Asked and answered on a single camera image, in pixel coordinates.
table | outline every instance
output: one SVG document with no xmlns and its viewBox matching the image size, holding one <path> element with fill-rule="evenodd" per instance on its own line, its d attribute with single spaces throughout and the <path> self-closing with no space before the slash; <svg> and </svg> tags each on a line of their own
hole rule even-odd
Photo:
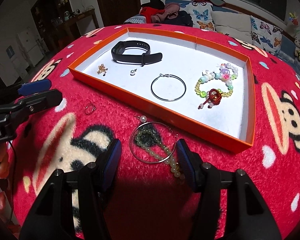
<svg viewBox="0 0 300 240">
<path fill-rule="evenodd" d="M 80 13 L 80 14 L 74 16 L 74 17 L 71 17 L 69 20 L 67 20 L 64 23 L 58 25 L 57 29 L 58 30 L 64 29 L 66 31 L 68 37 L 70 38 L 70 42 L 72 42 L 72 41 L 75 40 L 75 37 L 74 37 L 73 33 L 71 32 L 70 26 L 77 23 L 78 21 L 80 21 L 84 18 L 89 17 L 89 16 L 92 16 L 93 23 L 96 26 L 96 29 L 98 29 L 99 25 L 98 25 L 98 21 L 97 21 L 97 17 L 96 17 L 96 13 L 94 11 L 94 8 L 90 9 L 86 12 Z"/>
</svg>

stuffed toy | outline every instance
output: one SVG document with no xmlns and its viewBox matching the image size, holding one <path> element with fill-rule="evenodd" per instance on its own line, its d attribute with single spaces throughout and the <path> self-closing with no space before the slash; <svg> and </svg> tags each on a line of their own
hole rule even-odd
<svg viewBox="0 0 300 240">
<path fill-rule="evenodd" d="M 295 50 L 294 50 L 294 55 L 295 55 L 296 57 L 299 58 L 299 53 L 300 53 L 300 40 L 299 40 L 297 37 L 294 38 L 294 44 L 295 44 L 295 46 L 296 46 L 296 48 L 295 48 Z"/>
</svg>

black watch strap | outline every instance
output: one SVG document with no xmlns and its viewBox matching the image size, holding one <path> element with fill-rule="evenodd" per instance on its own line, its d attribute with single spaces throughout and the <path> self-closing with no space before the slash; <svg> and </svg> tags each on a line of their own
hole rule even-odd
<svg viewBox="0 0 300 240">
<path fill-rule="evenodd" d="M 141 48 L 147 51 L 142 55 L 129 55 L 122 53 L 126 48 Z M 115 61 L 139 63 L 141 66 L 152 64 L 162 60 L 162 53 L 150 54 L 150 45 L 143 41 L 119 41 L 111 50 L 112 58 Z"/>
</svg>

butterfly pillow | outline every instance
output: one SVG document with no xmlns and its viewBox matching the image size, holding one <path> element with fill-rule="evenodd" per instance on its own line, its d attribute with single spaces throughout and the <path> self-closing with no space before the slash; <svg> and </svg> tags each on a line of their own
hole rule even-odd
<svg viewBox="0 0 300 240">
<path fill-rule="evenodd" d="M 250 16 L 250 20 L 252 44 L 278 55 L 282 43 L 282 30 L 253 16 Z"/>
<path fill-rule="evenodd" d="M 180 7 L 190 14 L 194 28 L 215 32 L 215 26 L 212 21 L 212 4 L 206 2 L 182 3 Z"/>
</svg>

blue gripper pad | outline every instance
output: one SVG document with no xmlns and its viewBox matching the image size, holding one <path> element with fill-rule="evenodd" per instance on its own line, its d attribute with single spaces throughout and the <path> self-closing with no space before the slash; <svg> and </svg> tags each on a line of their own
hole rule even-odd
<svg viewBox="0 0 300 240">
<path fill-rule="evenodd" d="M 187 184 L 193 192 L 201 192 L 205 183 L 205 176 L 200 168 L 203 163 L 201 157 L 199 154 L 190 151 L 184 139 L 177 142 L 177 155 Z"/>
<path fill-rule="evenodd" d="M 121 151 L 121 141 L 114 139 L 107 152 L 100 154 L 97 158 L 96 164 L 101 172 L 102 181 L 100 181 L 100 187 L 102 192 L 105 192 L 111 186 L 121 157 Z"/>
</svg>

